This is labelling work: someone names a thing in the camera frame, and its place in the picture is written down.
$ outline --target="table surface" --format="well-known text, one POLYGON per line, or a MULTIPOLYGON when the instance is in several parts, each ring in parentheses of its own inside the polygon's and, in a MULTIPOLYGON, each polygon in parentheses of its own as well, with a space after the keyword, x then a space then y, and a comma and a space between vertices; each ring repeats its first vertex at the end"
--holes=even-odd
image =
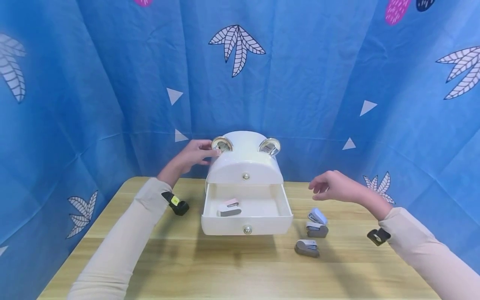
MULTIPOLYGON (((147 178, 124 183, 40 295, 65 299, 72 283, 104 237, 127 210, 147 178)), ((377 228, 363 207, 314 202, 307 183, 286 182, 294 214, 279 236, 207 236, 200 225, 204 180, 181 179, 174 193, 190 205, 182 217, 167 210, 155 227, 130 280, 127 299, 439 299, 384 244, 366 234, 377 228), (300 256, 294 246, 308 239, 307 215, 317 206, 329 220, 325 239, 316 239, 320 258, 300 256)))

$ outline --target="white triangle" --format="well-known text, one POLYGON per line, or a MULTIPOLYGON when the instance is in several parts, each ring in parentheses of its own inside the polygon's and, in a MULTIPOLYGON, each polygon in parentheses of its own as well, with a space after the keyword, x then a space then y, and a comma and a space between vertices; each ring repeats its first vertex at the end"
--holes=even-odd
POLYGON ((188 140, 188 137, 185 135, 181 134, 178 130, 175 129, 175 142, 181 142, 181 141, 186 141, 188 140))
POLYGON ((180 96, 183 95, 182 92, 179 92, 179 91, 176 91, 176 90, 172 90, 170 88, 167 87, 167 92, 168 92, 168 97, 170 98, 170 103, 172 105, 175 104, 175 102, 177 102, 177 100, 180 98, 180 96))
POLYGON ((361 107, 360 116, 363 116, 364 114, 372 110, 375 106, 377 106, 376 103, 365 100, 363 102, 363 106, 361 107))
POLYGON ((353 149, 353 148, 357 148, 357 146, 355 146, 351 138, 348 138, 348 141, 345 143, 345 146, 343 146, 342 150, 353 149))
POLYGON ((0 256, 5 252, 5 250, 7 250, 7 248, 8 248, 8 246, 0 248, 0 256))

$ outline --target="wrist strap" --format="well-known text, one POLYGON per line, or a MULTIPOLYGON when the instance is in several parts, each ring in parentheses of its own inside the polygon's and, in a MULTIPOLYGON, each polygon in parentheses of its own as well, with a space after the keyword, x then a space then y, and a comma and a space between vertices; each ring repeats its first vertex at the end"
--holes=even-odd
POLYGON ((390 233, 383 230, 383 228, 373 229, 367 234, 367 238, 369 238, 377 246, 382 245, 391 237, 392 236, 390 233))
POLYGON ((168 202, 168 205, 172 208, 173 212, 177 216, 183 216, 190 208, 188 203, 180 200, 172 192, 163 192, 162 197, 165 198, 165 200, 168 202))

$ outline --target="leaf print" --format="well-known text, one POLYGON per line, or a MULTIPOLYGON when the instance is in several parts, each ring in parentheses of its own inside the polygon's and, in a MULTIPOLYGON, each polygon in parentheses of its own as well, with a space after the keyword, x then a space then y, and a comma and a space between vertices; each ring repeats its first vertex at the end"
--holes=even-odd
POLYGON ((225 37, 227 36, 227 32, 232 28, 233 26, 227 26, 217 32, 214 37, 208 42, 209 45, 219 45, 225 43, 225 37))
POLYGON ((448 75, 447 82, 459 76, 461 73, 465 72, 467 69, 470 69, 471 66, 476 64, 479 60, 479 54, 480 48, 462 57, 448 75))
POLYGON ((209 45, 223 44, 225 62, 235 50, 235 60, 233 62, 232 77, 237 76, 243 70, 247 62, 248 51, 254 54, 265 54, 265 50, 260 44, 248 34, 240 25, 227 26, 218 31, 208 42, 209 45))
POLYGON ((390 187, 390 173, 386 173, 384 178, 382 179, 382 182, 380 182, 380 185, 378 186, 378 192, 380 193, 385 193, 388 188, 390 187))
POLYGON ((135 2, 140 5, 140 6, 143 6, 143 7, 146 7, 150 4, 152 4, 152 0, 135 0, 135 2))
POLYGON ((377 191, 377 182, 378 182, 378 176, 375 176, 375 178, 373 178, 373 180, 370 184, 370 189, 371 190, 377 191))
POLYGON ((438 63, 455 64, 452 71, 448 75, 446 82, 459 76, 469 68, 471 70, 460 81, 453 90, 444 98, 445 100, 453 99, 463 95, 471 90, 480 80, 480 47, 470 47, 455 51, 437 60, 438 63))
POLYGON ((387 200, 388 203, 390 204, 396 204, 395 201, 390 197, 389 195, 385 193, 379 193, 385 200, 387 200))
POLYGON ((90 201, 88 203, 80 197, 75 196, 68 198, 68 201, 80 212, 81 215, 70 214, 70 219, 72 219, 72 222, 75 226, 70 231, 67 239, 77 235, 92 221, 97 195, 98 191, 95 191, 90 197, 90 201))
POLYGON ((88 215, 88 204, 80 197, 70 197, 68 201, 83 215, 88 215))
POLYGON ((237 40, 237 50, 235 52, 232 77, 237 76, 245 66, 245 62, 247 61, 247 53, 247 44, 244 40, 239 38, 237 40))
POLYGON ((243 41, 245 41, 248 51, 255 54, 265 54, 265 50, 262 46, 260 46, 260 44, 258 44, 257 41, 245 31, 245 29, 239 27, 239 31, 243 41))
POLYGON ((417 0, 417 11, 424 12, 429 9, 434 3, 435 0, 417 0))
POLYGON ((70 215, 72 218, 72 221, 75 223, 76 226, 78 227, 85 227, 89 220, 85 216, 78 216, 78 215, 70 215))
POLYGON ((17 40, 0 34, 0 49, 4 50, 9 55, 23 57, 26 55, 25 48, 17 40))
POLYGON ((370 188, 370 179, 368 179, 367 176, 363 175, 363 180, 365 180, 365 184, 367 185, 367 188, 370 188))
POLYGON ((373 178, 372 181, 367 176, 363 176, 363 179, 365 180, 365 183, 367 184, 367 188, 370 190, 376 192, 380 196, 382 196, 386 201, 388 201, 391 204, 395 204, 395 201, 387 195, 387 190, 390 187, 390 173, 387 172, 382 179, 382 182, 380 182, 380 185, 377 187, 377 182, 378 182, 378 175, 373 178))
POLYGON ((457 86, 445 97, 445 100, 453 99, 471 90, 480 79, 480 63, 476 63, 472 70, 460 81, 457 86))
POLYGON ((98 191, 93 193, 92 197, 90 197, 90 202, 88 203, 88 215, 91 217, 93 215, 93 209, 95 208, 96 203, 96 196, 98 195, 98 191))
POLYGON ((0 34, 0 73, 17 102, 25 98, 25 80, 14 56, 25 56, 25 49, 17 40, 0 34))
POLYGON ((223 50, 225 54, 225 62, 228 61, 230 54, 232 53, 233 47, 237 43, 239 36, 238 26, 232 26, 227 32, 227 36, 225 37, 225 41, 223 44, 223 50))
POLYGON ((389 25, 397 24, 407 12, 410 0, 389 0, 385 20, 389 25))
POLYGON ((442 57, 441 59, 437 60, 438 63, 458 63, 464 56, 468 55, 469 53, 480 49, 480 47, 471 47, 467 49, 462 49, 459 51, 455 51, 447 56, 442 57))

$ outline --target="yellow label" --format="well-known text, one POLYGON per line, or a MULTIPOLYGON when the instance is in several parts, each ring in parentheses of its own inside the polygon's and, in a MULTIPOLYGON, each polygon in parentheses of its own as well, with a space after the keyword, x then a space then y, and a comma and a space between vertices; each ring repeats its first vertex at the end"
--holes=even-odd
POLYGON ((173 196, 172 200, 170 200, 170 202, 172 202, 173 205, 178 206, 179 203, 180 203, 180 199, 177 198, 176 196, 173 196))

